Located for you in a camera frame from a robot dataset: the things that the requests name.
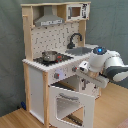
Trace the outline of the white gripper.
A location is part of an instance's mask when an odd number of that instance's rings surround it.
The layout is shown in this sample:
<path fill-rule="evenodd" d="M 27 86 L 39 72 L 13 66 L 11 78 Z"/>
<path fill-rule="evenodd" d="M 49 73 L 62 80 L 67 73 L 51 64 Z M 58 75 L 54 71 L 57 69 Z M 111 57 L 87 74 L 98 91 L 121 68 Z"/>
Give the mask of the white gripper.
<path fill-rule="evenodd" d="M 88 62 L 82 61 L 79 65 L 79 67 L 76 69 L 76 74 L 79 77 L 84 78 L 85 80 L 88 80 L 91 83 L 94 83 L 96 86 L 100 88 L 105 88 L 109 82 L 108 78 L 105 78 L 104 76 L 100 75 L 99 73 L 92 72 L 88 69 Z"/>

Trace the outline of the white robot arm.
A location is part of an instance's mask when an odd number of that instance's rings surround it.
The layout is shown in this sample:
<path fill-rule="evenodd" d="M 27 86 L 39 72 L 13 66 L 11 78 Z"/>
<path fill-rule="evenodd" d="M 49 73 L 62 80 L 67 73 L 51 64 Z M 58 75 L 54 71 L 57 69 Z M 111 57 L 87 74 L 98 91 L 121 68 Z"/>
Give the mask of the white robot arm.
<path fill-rule="evenodd" d="M 119 82 L 128 77 L 125 65 L 116 51 L 95 47 L 88 61 L 82 61 L 76 74 L 100 88 L 105 88 L 110 80 Z"/>

